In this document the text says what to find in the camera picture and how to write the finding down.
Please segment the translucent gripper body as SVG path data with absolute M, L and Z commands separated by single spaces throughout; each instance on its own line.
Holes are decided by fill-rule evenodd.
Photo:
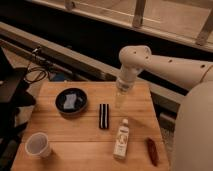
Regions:
M 120 77 L 116 80 L 116 96 L 115 96 L 115 107 L 121 108 L 128 92 L 132 89 L 133 83 L 126 82 Z

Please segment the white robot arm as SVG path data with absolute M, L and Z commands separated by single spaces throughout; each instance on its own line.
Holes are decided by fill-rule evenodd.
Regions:
M 177 111 L 170 170 L 213 171 L 213 61 L 154 55 L 144 45 L 123 47 L 119 60 L 116 86 L 122 92 L 133 88 L 142 71 L 187 91 L 151 86 L 161 105 Z

